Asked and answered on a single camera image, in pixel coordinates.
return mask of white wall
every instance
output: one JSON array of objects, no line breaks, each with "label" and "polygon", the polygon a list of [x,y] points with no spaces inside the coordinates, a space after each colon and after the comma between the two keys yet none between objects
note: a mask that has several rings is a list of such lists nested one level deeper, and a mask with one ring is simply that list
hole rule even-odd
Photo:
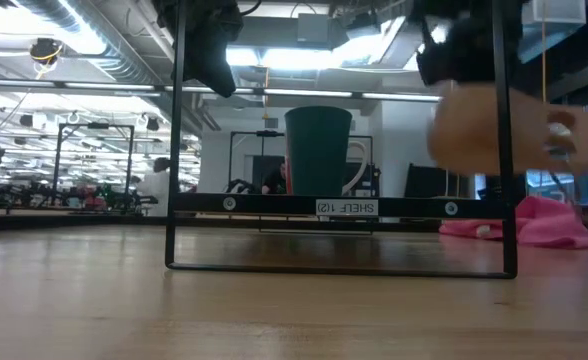
[{"label": "white wall", "polygon": [[[410,163],[434,166],[427,150],[427,130],[435,106],[433,103],[382,102],[369,118],[355,117],[357,131],[352,135],[371,134],[374,137],[374,163],[382,171],[381,196],[404,196]],[[239,125],[248,121],[237,120]],[[225,119],[226,124],[233,121],[235,119]],[[261,140],[253,135],[244,139],[237,135],[234,144],[232,179],[251,181],[251,157],[260,155]],[[266,139],[265,155],[284,156],[285,139]],[[201,156],[199,192],[221,192],[228,179],[229,132],[204,133]],[[350,149],[348,161],[357,162],[360,158],[360,151]]]},{"label": "white wall", "polygon": [[[371,151],[367,139],[361,141]],[[201,175],[198,185],[200,193],[220,193],[228,183],[229,173],[229,132],[206,132],[201,142]],[[252,181],[253,157],[261,155],[261,138],[255,135],[235,135],[232,152],[232,180]],[[265,138],[266,156],[285,156],[285,138]],[[359,162],[363,155],[360,150],[350,148],[347,161]]]},{"label": "white wall", "polygon": [[381,196],[403,197],[410,163],[434,166],[427,130],[436,104],[382,102],[370,120],[375,162],[381,168]]},{"label": "white wall", "polygon": [[[270,129],[279,132],[285,132],[285,113],[291,108],[268,108],[267,115],[270,118],[277,118],[278,129]],[[368,135],[368,117],[361,116],[360,111],[349,110],[353,120],[356,123],[356,129],[352,134]],[[265,121],[263,115],[265,110],[262,108],[244,108],[235,110],[230,107],[211,107],[210,115],[223,129],[223,132],[229,131],[259,131],[265,130]]]}]

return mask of black cable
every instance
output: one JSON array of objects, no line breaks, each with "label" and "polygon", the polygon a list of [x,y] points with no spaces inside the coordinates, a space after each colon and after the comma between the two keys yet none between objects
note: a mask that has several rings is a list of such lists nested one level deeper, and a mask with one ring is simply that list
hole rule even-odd
[{"label": "black cable", "polygon": [[314,14],[317,13],[316,9],[314,9],[314,7],[312,5],[310,5],[309,3],[306,3],[304,1],[301,1],[301,2],[297,2],[296,5],[294,5],[294,8],[292,9],[292,12],[290,13],[290,18],[294,16],[294,11],[296,11],[296,9],[298,8],[299,5],[305,5],[308,8],[310,8],[314,12]]},{"label": "black cable", "polygon": [[247,15],[249,15],[249,14],[253,13],[254,11],[256,11],[256,10],[258,9],[258,7],[259,7],[259,6],[261,6],[261,4],[262,4],[262,3],[263,3],[263,0],[258,0],[258,1],[256,2],[256,5],[254,5],[254,6],[253,6],[251,9],[249,9],[249,10],[243,11],[243,12],[241,13],[241,16],[247,16]]}]

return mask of fluorescent light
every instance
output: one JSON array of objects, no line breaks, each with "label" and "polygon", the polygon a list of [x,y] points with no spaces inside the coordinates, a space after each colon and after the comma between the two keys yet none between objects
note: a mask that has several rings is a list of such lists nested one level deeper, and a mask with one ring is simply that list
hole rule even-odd
[{"label": "fluorescent light", "polygon": [[[56,150],[25,150],[25,149],[8,149],[5,150],[6,154],[18,154],[24,156],[35,156],[35,157],[56,157]],[[132,154],[132,160],[147,160],[145,156],[148,156],[150,160],[154,160],[160,157],[169,157],[169,154],[143,154],[134,153]],[[76,157],[76,156],[88,156],[95,157],[98,160],[127,160],[127,153],[108,153],[108,152],[95,152],[95,151],[61,151],[61,156],[64,157]],[[181,161],[197,161],[198,159],[191,154],[181,154]]]},{"label": "fluorescent light", "polygon": [[234,94],[244,95],[244,94],[254,94],[254,89],[252,88],[240,88],[236,89]]},{"label": "fluorescent light", "polygon": [[116,96],[140,96],[140,97],[161,97],[160,93],[145,93],[135,91],[115,91]]},{"label": "fluorescent light", "polygon": [[52,36],[58,27],[41,19],[24,8],[0,7],[0,34],[24,34],[26,32]]},{"label": "fluorescent light", "polygon": [[282,70],[322,70],[340,64],[329,50],[270,49],[263,57],[263,66]]},{"label": "fluorescent light", "polygon": [[379,94],[364,93],[363,99],[370,100],[395,100],[395,101],[418,101],[418,102],[439,102],[440,96],[419,95],[419,94]]},{"label": "fluorescent light", "polygon": [[[129,142],[130,139],[126,139],[126,138],[119,138],[119,137],[106,137],[103,138],[103,140],[105,141],[125,141],[125,142]],[[154,139],[154,138],[134,138],[134,142],[161,142],[160,139]]]},{"label": "fluorescent light", "polygon": [[286,90],[265,89],[265,95],[317,96],[317,97],[352,97],[348,91],[320,91],[320,90]]},{"label": "fluorescent light", "polygon": [[0,57],[21,57],[21,56],[30,56],[30,53],[28,51],[0,50]]},{"label": "fluorescent light", "polygon": [[33,88],[53,88],[54,83],[51,81],[36,81],[36,80],[6,80],[0,79],[0,86],[19,86],[19,87],[33,87]]},{"label": "fluorescent light", "polygon": [[204,86],[183,86],[183,91],[190,91],[203,94],[214,93],[214,90],[206,88]]},{"label": "fluorescent light", "polygon": [[[246,11],[252,8],[256,4],[255,1],[239,1],[238,7],[241,11]],[[310,3],[310,7],[299,5],[294,9],[294,2],[292,3],[275,3],[275,2],[263,2],[263,4],[256,9],[255,12],[248,16],[255,17],[271,17],[271,18],[297,18],[299,14],[327,14],[330,6],[327,4],[314,4]]]},{"label": "fluorescent light", "polygon": [[232,66],[257,66],[259,65],[256,51],[248,48],[228,48],[227,63]]},{"label": "fluorescent light", "polygon": [[[434,39],[435,43],[442,43],[447,38],[448,28],[444,25],[437,26],[434,30],[432,30],[432,39]],[[423,53],[425,50],[425,44],[421,44],[418,47],[417,52],[412,55],[410,60],[403,66],[403,70],[407,71],[418,71],[418,63],[416,62],[416,56],[418,53]]]},{"label": "fluorescent light", "polygon": [[101,90],[154,90],[153,85],[136,85],[136,84],[101,84],[101,83],[66,83],[67,87],[74,89],[101,89]]}]

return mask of shelf label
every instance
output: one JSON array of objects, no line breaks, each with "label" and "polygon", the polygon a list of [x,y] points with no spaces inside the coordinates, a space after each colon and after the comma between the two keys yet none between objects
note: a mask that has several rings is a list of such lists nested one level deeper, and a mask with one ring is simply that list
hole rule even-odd
[{"label": "shelf label", "polygon": [[378,200],[317,199],[317,216],[378,216]]}]

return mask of ductwork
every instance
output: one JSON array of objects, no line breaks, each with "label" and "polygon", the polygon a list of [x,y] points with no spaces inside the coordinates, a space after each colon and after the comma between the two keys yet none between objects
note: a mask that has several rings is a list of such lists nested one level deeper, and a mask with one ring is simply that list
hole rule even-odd
[{"label": "ductwork", "polygon": [[[119,83],[161,84],[161,79],[149,68],[117,29],[87,0],[12,0],[43,20],[58,25],[81,42],[101,41],[109,60],[92,60],[99,69]],[[172,98],[168,94],[146,99],[168,118],[172,114]],[[181,122],[183,131],[201,136],[203,124],[189,111]]]}]

